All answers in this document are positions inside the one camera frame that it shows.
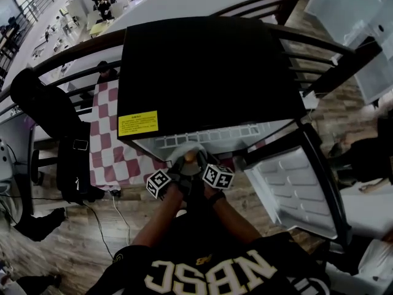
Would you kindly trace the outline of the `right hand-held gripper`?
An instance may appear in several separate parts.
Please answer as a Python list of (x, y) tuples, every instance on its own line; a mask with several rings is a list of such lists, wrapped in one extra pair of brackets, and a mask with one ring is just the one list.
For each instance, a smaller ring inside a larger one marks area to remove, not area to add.
[(231, 169), (215, 165), (215, 158), (210, 153), (198, 151), (196, 161), (199, 168), (205, 168), (202, 180), (215, 189), (226, 190), (231, 187), (234, 179), (234, 172)]

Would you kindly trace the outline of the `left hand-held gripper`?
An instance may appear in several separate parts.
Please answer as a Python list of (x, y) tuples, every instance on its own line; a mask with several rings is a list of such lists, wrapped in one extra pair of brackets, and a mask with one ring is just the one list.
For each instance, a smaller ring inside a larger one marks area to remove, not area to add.
[(189, 176), (182, 174), (185, 165), (185, 158), (179, 157), (173, 166), (167, 171), (161, 169), (150, 175), (146, 181), (146, 189), (155, 198), (163, 200), (170, 184), (176, 184), (183, 194), (183, 199), (187, 200), (191, 193), (192, 183)]

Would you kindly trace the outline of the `person's right hand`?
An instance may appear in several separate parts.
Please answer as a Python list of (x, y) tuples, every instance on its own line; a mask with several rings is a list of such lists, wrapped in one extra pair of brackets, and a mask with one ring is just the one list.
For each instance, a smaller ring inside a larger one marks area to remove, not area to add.
[(204, 196), (209, 200), (211, 197), (213, 198), (221, 198), (222, 191), (219, 189), (215, 189), (208, 184), (204, 185)]

